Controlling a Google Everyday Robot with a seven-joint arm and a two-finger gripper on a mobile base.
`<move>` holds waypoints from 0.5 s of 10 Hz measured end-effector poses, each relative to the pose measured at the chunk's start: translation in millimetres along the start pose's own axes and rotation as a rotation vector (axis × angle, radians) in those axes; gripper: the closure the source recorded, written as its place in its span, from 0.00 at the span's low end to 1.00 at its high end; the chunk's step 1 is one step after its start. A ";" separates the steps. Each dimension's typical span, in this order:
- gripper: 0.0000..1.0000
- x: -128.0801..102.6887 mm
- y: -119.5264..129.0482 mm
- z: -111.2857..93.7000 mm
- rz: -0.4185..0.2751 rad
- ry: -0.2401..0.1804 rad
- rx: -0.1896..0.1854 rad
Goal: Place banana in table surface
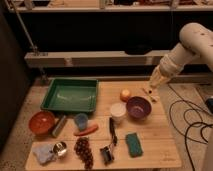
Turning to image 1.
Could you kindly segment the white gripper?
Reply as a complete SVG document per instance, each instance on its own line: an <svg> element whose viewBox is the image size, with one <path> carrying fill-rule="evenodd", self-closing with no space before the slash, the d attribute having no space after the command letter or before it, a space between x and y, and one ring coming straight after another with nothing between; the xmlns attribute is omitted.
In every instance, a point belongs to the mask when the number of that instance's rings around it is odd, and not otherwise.
<svg viewBox="0 0 213 171"><path fill-rule="evenodd" d="M153 70L150 80L149 86L152 89L156 89L161 85L167 83L171 79L170 74L165 71L160 65L156 66Z"/></svg>

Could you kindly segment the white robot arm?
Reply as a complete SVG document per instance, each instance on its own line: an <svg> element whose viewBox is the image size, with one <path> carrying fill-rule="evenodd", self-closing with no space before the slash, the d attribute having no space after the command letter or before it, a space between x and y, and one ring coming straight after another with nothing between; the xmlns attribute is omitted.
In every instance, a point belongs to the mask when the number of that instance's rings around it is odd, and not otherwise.
<svg viewBox="0 0 213 171"><path fill-rule="evenodd" d="M151 74L149 80L150 88L154 90L168 83L184 69L185 65L196 58L201 58L213 72L213 31L199 23L192 22L181 28L179 32L179 42L160 59L159 64ZM202 171L213 171L213 124L206 124L203 122L194 122L190 124L184 134L185 147L188 147L187 134L195 125L212 127ZM196 171L190 153L188 152L187 155L192 166L192 171Z"/></svg>

